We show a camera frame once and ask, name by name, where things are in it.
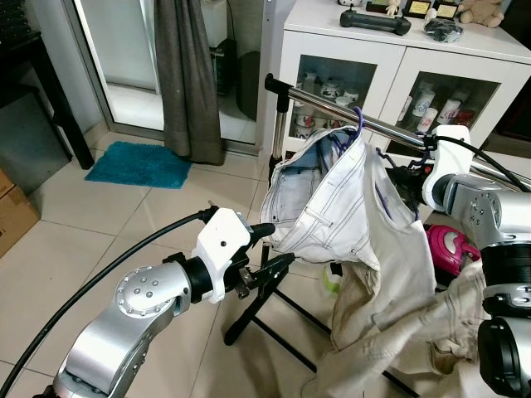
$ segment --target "blue rug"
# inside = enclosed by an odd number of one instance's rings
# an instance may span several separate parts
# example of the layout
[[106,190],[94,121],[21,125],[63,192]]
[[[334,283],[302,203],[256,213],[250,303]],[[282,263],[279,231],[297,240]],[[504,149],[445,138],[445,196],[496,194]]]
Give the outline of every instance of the blue rug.
[[85,180],[179,189],[191,166],[169,148],[119,141],[109,146]]

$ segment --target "tile floor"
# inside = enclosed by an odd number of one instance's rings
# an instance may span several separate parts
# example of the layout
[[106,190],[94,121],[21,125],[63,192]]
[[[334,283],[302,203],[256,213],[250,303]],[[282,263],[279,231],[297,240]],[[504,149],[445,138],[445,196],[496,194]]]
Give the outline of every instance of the tile floor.
[[[163,130],[163,101],[160,95],[121,85],[107,85],[116,121],[148,129]],[[236,106],[235,91],[218,96],[222,138],[255,143],[256,123]]]
[[[95,156],[116,140],[160,143],[108,133],[93,145]],[[41,220],[0,258],[0,381],[61,304],[135,242],[208,200],[257,222],[267,188],[267,171],[254,158],[236,155],[227,155],[222,167],[194,165],[180,190],[87,182],[86,173],[73,161],[38,188],[30,199]],[[179,250],[188,255],[200,228],[190,225],[148,245],[90,291],[51,331],[9,396],[43,391],[77,334],[108,304],[120,276]],[[258,259],[253,250],[251,263]],[[334,303],[320,293],[318,275],[319,269],[294,265],[280,288],[326,323]],[[256,325],[232,347],[222,341],[253,297],[240,301],[230,293],[218,305],[193,305],[174,319],[152,343],[127,396],[296,396],[312,373]],[[314,362],[329,347],[326,336],[275,297],[259,317]],[[400,395],[382,377],[365,396]]]

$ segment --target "black rack stand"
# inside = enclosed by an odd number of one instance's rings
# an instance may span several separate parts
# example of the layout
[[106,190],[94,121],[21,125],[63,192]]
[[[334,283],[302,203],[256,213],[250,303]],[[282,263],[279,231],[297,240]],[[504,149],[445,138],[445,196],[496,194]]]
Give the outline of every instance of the black rack stand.
[[[273,173],[273,170],[275,169],[275,166],[282,161],[282,143],[284,140],[286,112],[288,111],[288,108],[290,105],[290,90],[293,90],[293,86],[274,79],[272,74],[269,74],[265,78],[265,82],[266,82],[265,88],[278,95],[277,102],[276,102],[277,113],[276,113],[276,121],[275,121],[275,138],[273,142],[273,151],[272,151],[272,154],[270,156],[270,161],[269,161],[268,181],[269,181],[269,184],[271,184],[271,175]],[[319,107],[319,109],[325,112],[330,111],[330,109],[327,109],[322,104],[315,104],[310,101],[309,103],[307,102],[307,104],[309,104],[310,106]],[[357,115],[356,114],[354,115],[355,115],[355,118],[349,117],[346,119],[351,119],[350,121],[358,122]],[[264,244],[262,246],[262,253],[261,253],[261,268],[264,267],[264,264],[267,262],[269,258],[269,251],[270,251],[269,246],[267,244]],[[317,366],[311,360],[305,357],[296,348],[291,346],[284,338],[282,338],[279,334],[273,331],[269,326],[263,323],[256,316],[258,311],[260,311],[262,306],[266,303],[267,299],[272,294],[276,294],[280,299],[288,303],[294,310],[298,311],[301,315],[303,315],[305,318],[311,321],[312,324],[315,325],[318,329],[320,329],[323,333],[325,333],[327,336],[330,335],[331,331],[329,328],[323,325],[311,313],[306,311],[304,308],[300,307],[291,298],[289,298],[288,296],[286,296],[285,294],[283,294],[282,292],[278,290],[280,282],[282,282],[282,279],[284,279],[284,277],[288,274],[288,272],[289,272],[289,267],[286,268],[285,271],[282,272],[277,278],[271,280],[270,282],[267,282],[266,284],[258,288],[258,296],[255,298],[255,301],[251,303],[251,305],[244,311],[244,313],[238,318],[238,320],[236,320],[231,325],[231,327],[227,330],[227,332],[225,333],[224,342],[227,346],[231,346],[240,337],[241,333],[245,330],[247,325],[249,325],[249,323],[251,322],[254,322],[264,332],[266,332],[271,337],[273,337],[290,354],[292,354],[295,358],[301,361],[306,367],[308,367],[313,373],[315,373],[317,371]],[[383,375],[390,382],[398,386],[403,392],[405,392],[409,396],[414,397],[414,398],[419,396],[414,390],[412,390],[409,386],[404,384],[402,381],[398,380],[395,376],[393,376],[388,371],[384,371]]]

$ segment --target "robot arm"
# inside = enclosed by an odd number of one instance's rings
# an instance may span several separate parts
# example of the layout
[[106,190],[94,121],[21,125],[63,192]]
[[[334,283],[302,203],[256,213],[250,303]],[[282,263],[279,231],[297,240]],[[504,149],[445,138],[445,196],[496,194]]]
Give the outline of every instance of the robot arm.
[[[125,396],[149,344],[191,303],[216,303],[230,289],[245,297],[265,282],[263,272],[244,268],[246,251],[274,230],[272,224],[250,227],[240,214],[219,209],[197,237],[190,259],[179,253],[125,275],[110,305],[78,336],[44,396]],[[282,255],[266,268],[269,274],[281,272],[294,259]]]
[[[470,140],[461,126],[434,134]],[[502,396],[531,396],[531,193],[515,192],[468,174],[471,155],[439,141],[424,201],[459,221],[481,252],[483,307],[492,316],[480,325],[480,373]]]

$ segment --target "curtain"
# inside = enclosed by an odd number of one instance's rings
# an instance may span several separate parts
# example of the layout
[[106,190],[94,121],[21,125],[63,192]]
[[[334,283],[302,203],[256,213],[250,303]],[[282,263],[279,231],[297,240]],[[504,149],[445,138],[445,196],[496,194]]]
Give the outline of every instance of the curtain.
[[217,90],[199,0],[155,0],[164,145],[195,163],[223,164]]

